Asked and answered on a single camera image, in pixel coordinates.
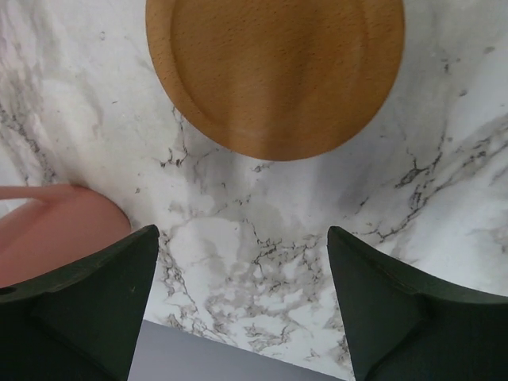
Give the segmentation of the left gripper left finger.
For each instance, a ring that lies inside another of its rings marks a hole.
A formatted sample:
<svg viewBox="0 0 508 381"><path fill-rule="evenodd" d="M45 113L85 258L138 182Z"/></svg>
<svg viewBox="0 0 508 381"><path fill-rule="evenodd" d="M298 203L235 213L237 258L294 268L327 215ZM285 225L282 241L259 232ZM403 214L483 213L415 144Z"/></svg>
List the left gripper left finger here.
<svg viewBox="0 0 508 381"><path fill-rule="evenodd" d="M126 380L160 232L148 225L47 274L1 289L3 380Z"/></svg>

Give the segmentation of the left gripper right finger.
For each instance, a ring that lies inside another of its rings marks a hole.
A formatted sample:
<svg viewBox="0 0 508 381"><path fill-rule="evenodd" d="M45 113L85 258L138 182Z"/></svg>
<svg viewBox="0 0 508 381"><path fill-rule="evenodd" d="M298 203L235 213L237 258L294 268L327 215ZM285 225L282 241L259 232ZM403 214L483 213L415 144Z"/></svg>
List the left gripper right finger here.
<svg viewBox="0 0 508 381"><path fill-rule="evenodd" d="M357 380L505 380L507 298L439 279L340 227L327 251Z"/></svg>

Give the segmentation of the pink mug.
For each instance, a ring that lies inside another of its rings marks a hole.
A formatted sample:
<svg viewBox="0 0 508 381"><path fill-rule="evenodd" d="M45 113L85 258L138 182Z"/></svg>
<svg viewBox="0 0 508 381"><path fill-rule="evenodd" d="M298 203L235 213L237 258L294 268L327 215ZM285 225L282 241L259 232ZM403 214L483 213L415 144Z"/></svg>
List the pink mug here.
<svg viewBox="0 0 508 381"><path fill-rule="evenodd" d="M81 186L2 186L1 199L27 201L1 218L1 287L81 260L132 231L114 202Z"/></svg>

